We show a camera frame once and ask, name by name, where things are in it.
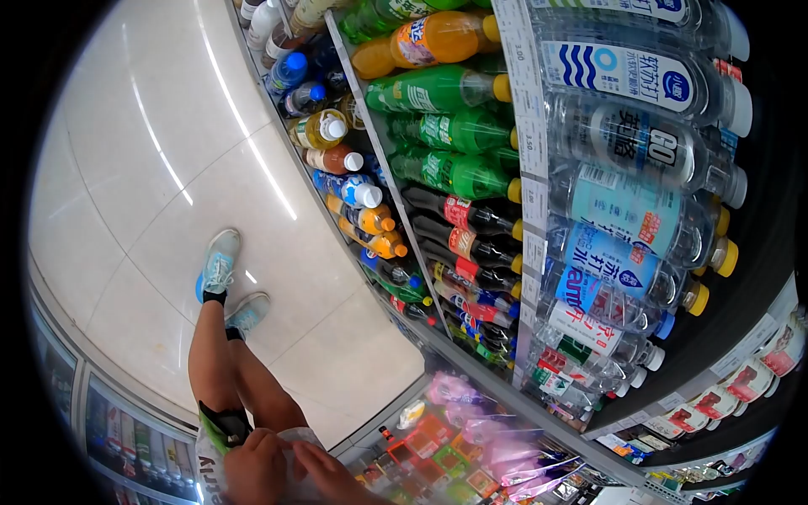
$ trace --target person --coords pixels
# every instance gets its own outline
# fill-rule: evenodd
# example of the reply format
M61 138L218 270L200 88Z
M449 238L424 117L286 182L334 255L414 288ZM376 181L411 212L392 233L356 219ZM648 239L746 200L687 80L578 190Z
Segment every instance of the person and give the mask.
M389 504L326 452L303 410L246 345L269 312L269 296L251 294L225 317L241 243L238 231L226 229L208 245L203 304L188 353L200 412L195 466L205 505Z

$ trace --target sneaker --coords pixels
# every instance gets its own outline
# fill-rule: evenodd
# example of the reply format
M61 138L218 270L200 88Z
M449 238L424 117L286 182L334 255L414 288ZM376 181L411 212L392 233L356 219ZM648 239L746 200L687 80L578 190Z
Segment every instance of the sneaker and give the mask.
M242 337L255 328L269 312L269 295L265 292L254 292L242 300L236 311L225 319L225 328L238 328Z
M242 236L226 229L208 244L202 267L202 291L222 293L233 283L233 264L242 247Z

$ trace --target sprite bottle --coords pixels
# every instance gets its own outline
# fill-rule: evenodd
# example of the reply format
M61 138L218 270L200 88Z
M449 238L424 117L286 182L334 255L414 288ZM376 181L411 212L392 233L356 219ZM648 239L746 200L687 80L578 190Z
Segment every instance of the sprite bottle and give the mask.
M511 179L481 156L405 145L393 153L389 162L390 170L397 177L460 198L480 200L504 196L522 203L522 180Z

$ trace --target tile floor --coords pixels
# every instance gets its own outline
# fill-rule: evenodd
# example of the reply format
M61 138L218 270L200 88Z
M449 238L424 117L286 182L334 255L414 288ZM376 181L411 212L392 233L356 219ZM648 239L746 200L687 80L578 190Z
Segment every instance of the tile floor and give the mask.
M327 228L270 124L227 8L125 0L110 13L50 124L30 246L94 345L195 410L186 368L194 283L210 238L238 228L228 306L270 294L250 348L330 447L417 379L423 358Z

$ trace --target hand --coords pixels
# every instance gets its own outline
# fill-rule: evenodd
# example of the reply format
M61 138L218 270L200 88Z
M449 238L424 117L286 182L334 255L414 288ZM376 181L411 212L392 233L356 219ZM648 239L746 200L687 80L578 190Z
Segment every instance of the hand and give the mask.
M225 498L236 505L272 505L286 491L286 457L292 447L272 430L255 428L244 445L225 454Z

